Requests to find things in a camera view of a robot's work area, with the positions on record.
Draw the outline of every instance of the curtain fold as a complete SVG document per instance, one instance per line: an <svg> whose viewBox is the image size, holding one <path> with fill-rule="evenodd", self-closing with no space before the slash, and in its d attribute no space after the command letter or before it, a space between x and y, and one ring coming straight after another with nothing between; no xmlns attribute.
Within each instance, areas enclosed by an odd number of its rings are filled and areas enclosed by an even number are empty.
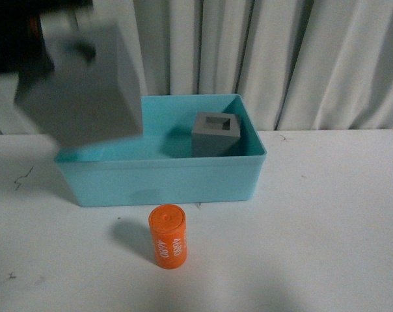
<svg viewBox="0 0 393 312"><path fill-rule="evenodd" d="M393 1L314 2L278 128L393 128Z"/></svg>
<svg viewBox="0 0 393 312"><path fill-rule="evenodd" d="M200 94L236 91L252 1L204 1Z"/></svg>
<svg viewBox="0 0 393 312"><path fill-rule="evenodd" d="M119 23L142 95L236 92L258 130L393 128L393 0L94 0L77 17ZM0 133L37 132L4 79Z"/></svg>

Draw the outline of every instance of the white table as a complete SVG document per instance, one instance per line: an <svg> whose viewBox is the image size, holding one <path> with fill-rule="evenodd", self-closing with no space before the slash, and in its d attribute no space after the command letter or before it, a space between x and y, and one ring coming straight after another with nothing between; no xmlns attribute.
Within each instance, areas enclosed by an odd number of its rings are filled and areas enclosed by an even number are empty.
<svg viewBox="0 0 393 312"><path fill-rule="evenodd" d="M176 270L155 205L81 208L46 136L0 136L0 311L393 311L393 130L260 136L252 200L181 205Z"/></svg>

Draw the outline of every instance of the orange can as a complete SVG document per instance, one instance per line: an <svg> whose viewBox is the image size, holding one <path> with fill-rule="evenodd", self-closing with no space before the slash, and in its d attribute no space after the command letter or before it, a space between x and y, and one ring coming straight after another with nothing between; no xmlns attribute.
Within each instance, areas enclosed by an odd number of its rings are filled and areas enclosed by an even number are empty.
<svg viewBox="0 0 393 312"><path fill-rule="evenodd" d="M186 260L186 221L181 207L172 204L156 207L149 216L156 264L178 268Z"/></svg>

